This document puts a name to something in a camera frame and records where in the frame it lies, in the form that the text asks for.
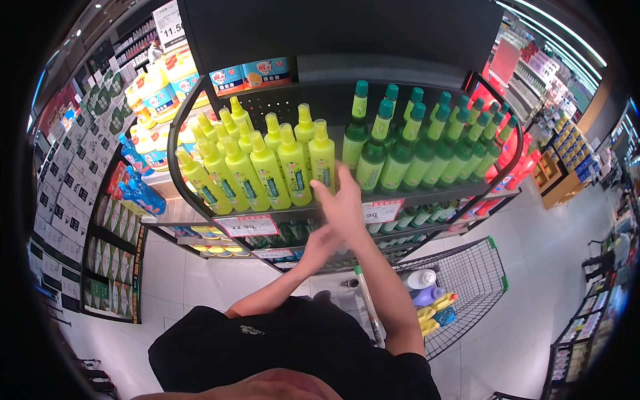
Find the blue bottle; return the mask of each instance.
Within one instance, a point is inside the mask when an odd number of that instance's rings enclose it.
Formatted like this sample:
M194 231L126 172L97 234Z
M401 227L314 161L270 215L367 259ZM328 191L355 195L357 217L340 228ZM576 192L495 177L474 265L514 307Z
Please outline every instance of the blue bottle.
M429 286L422 289L416 297L412 296L413 305L416 307L426 307L445 295L447 291L437 286Z
M164 212L166 207L164 198L158 196L147 184L132 177L127 185L132 192L134 201L140 204L145 211L153 215L160 215Z
M129 174L129 176L131 178L138 179L138 180L142 179L142 174L140 172L134 170L131 165L127 165L127 167L124 170L125 170L126 173Z
M125 157L129 164L133 165L133 168L135 168L136 171L145 176L151 175L154 172L147 160L138 154L136 147L133 145L131 140L127 139L127 136L124 133L118 135L118 140L122 143L122 149L120 150L122 157Z
M438 311L433 316L433 319L438 321L438 324L440 324L440 326L451 324L456 320L456 311L451 306L449 306L444 310Z

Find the white floor tile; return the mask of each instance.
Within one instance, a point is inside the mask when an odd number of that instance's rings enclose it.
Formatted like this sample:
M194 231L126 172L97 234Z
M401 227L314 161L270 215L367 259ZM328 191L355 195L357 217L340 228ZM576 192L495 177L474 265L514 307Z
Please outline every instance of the white floor tile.
M415 250L413 253L409 254L409 256L403 259L404 261L415 260L421 257L426 257L428 255L436 254L443 252L444 244L442 242L443 239L435 239L426 244L422 245L418 250Z
M496 330L522 313L533 303L532 288L529 287L529 272L525 260L516 260L504 267L509 282L507 290L493 308L460 339L463 346L473 344L479 338L493 334Z
M438 387L442 400L458 400L461 394L460 343L447 349L429 361L431 377Z
M522 189L522 193L505 205L499 212L513 210L525 205L542 205L542 197L538 193L538 187L533 178L525 178L520 185L520 189Z
M464 236L450 236L450 237L445 237L442 240L442 245L444 246L444 250L450 250L452 248L458 247L458 246L462 246L463 244L465 244L465 238Z
M463 236L466 243L493 236L502 265L524 257L522 242L510 212L497 212Z
M186 254L186 250L167 241L147 242L142 260L142 293L182 304Z
M206 305L216 310L226 310L221 295L221 281L216 279L209 263L196 255L187 254L184 268L184 304Z
M260 260L209 259L205 262L220 291L218 307L227 310L231 304L263 288L281 273Z
M518 238L526 255L536 252L562 233L565 228L540 205L519 207L509 211L509 214L514 226L518 228Z

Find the price tag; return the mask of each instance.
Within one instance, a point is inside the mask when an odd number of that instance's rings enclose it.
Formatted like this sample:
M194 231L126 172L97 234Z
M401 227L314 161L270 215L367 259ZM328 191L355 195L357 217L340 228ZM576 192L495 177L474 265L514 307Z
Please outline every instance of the price tag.
M265 250L254 250L252 251L252 253L257 256L260 257L262 259L281 259L284 257L290 257L293 255L293 253L286 248L272 248L272 249L265 249Z
M364 223L389 222L396 218L404 203L404 198L398 200L386 200L381 202L363 203L362 214Z
M277 235L278 227L269 214L249 217L215 218L230 237Z
M180 47L187 42L187 36L182 28L182 19L178 2L176 0L166 3L164 6L153 12L154 22L158 32L158 39L167 52L176 47Z

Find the product box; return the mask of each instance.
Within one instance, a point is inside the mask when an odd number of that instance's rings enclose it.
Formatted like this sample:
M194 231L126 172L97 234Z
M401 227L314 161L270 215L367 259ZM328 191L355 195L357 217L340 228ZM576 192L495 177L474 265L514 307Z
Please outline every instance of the product box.
M97 138L98 137L98 133L100 132L100 125L101 124L102 124L102 118L101 117L94 118L93 121L91 121L91 123L87 127L87 130L86 130L87 134L92 134L93 136L95 136Z
M246 79L239 65L210 72L209 77L218 96L240 92L246 88Z
M246 87L249 89L291 82L289 61L286 57L270 58L242 64Z
M101 221L100 225L102 225L103 227L111 230L111 218L113 216L114 210L117 208L116 213L117 214L120 213L120 207L117 206L119 201L113 195L105 196L104 198L106 199L105 200L106 201L106 206L104 207L104 214L102 214L103 217L102 217L102 221Z
M86 109L86 106L84 105L84 103L82 103L80 107L81 107L80 114L76 115L76 121L74 122L74 125L77 124L78 126L84 128L87 131L91 123L95 120L95 118L89 112L89 110Z
M42 189L37 194L36 201L38 202L38 207L36 208L36 212L47 223L50 223L59 190L55 190L47 182L44 182L40 187Z
M113 281L113 302L111 311L119 316L131 316L130 311L130 295L132 293L131 286L123 284L122 282Z
M86 225L84 223L84 214L75 205L72 205L68 210L68 214L65 213L65 225L67 228L63 233L78 244L84 243L84 238L86 237Z
M67 235L68 222L65 224L65 217L71 212L73 205L63 195L58 195L56 204L53 208L53 217L51 218L51 226L61 232L63 235Z
M93 112L98 116L102 115L107 112L110 105L111 96L109 94L109 88L107 86L103 86L98 92L96 102L93 106Z
M110 292L108 284L89 279L89 288L84 294L84 303L99 310L109 310L111 304Z
M111 244L99 240L95 250L95 273L108 278L111 275Z
M60 191L62 180L65 178L70 164L71 158L65 159L63 155L59 156L58 152L54 154L53 160L49 163L49 168L44 176L44 181L54 188L55 193Z
M118 279L120 275L120 252L121 250L113 244L109 247L109 260L111 261L107 275L109 279Z
M89 165L84 160L85 158L86 158L86 150L82 145L80 145L76 150L75 157L71 161L71 165L74 166L74 168L80 172L81 177L86 173L86 169L89 168Z
M123 275L124 283L128 285L133 284L133 260L134 256L131 253L125 251L122 252L122 258L120 260L120 273Z
M118 223L118 232L116 234L123 240L126 240L125 237L127 236L127 224L129 224L131 211L129 211L129 209L126 207L121 207L121 210L122 212L120 215L120 222Z
M96 262L95 262L96 242L97 242L97 239L95 237L92 237L89 240L89 245L86 250L86 267L93 272L95 272L95 265L96 265Z
M132 224L130 222L129 224L131 226L129 229L132 231L131 239L129 240L129 242L136 246L138 244L138 235L140 234L140 217L136 215L135 223Z
M92 161L95 161L98 157L98 139L93 134L86 134L84 139L80 143L80 146L86 152L84 161L87 165L90 165Z
M82 172L72 163L69 166L64 179L62 180L60 193L65 195L67 198L74 198L78 189L80 188L80 185L82 184L82 180Z
M122 79L122 75L119 72L116 72L115 74L113 74L113 77L111 77L110 79L111 84L109 87L109 94L111 96L111 100L113 101L114 99L120 98L120 96L123 96L123 89L124 89L124 80Z
M89 221L91 220L91 213L84 213L82 210L80 210L79 208L76 208L76 215L74 216L75 219L78 220L78 222L80 222L80 229L78 230L78 240L76 241L77 244L84 246L84 243L86 242L86 231L89 227Z
M62 237L62 243L65 246L62 254L66 255L76 262L80 262L80 260L82 260L83 247L80 244L76 243L73 239L67 236Z
M115 233L120 222L120 216L122 215L122 204L113 195L111 196L111 210L108 216L108 220L105 221L104 227Z
M120 220L122 219L122 213L126 210L125 207L122 207L120 201L115 203L111 212L111 223L109 224L109 230L112 231L116 236L120 236Z
M80 142L82 142L82 139L86 134L87 128L88 128L87 124L85 124L84 127L82 127L77 123L73 123L69 127L66 137L71 139L71 143L73 144L74 147L78 146Z

